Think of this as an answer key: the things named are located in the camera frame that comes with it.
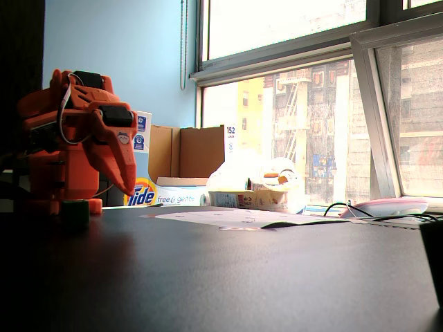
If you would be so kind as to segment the orange gripper body black motor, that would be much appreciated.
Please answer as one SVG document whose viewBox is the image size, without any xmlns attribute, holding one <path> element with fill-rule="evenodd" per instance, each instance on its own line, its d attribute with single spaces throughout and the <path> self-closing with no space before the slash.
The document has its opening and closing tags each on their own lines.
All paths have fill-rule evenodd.
<svg viewBox="0 0 443 332">
<path fill-rule="evenodd" d="M 132 139 L 137 115 L 125 102 L 91 102 L 85 109 L 82 133 L 96 139 Z"/>
</svg>

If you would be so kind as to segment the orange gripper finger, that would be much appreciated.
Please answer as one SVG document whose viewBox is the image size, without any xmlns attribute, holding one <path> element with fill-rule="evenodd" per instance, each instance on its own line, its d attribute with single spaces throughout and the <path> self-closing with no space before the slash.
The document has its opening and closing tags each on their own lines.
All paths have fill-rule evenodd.
<svg viewBox="0 0 443 332">
<path fill-rule="evenodd" d="M 127 196 L 134 195 L 136 161 L 132 147 L 131 129 L 113 128 L 109 135 L 109 147 L 115 160 L 109 179 Z"/>
<path fill-rule="evenodd" d="M 97 144 L 93 138 L 84 142 L 84 152 L 89 164 L 115 186 L 121 184 L 120 171 L 109 145 Z"/>
</svg>

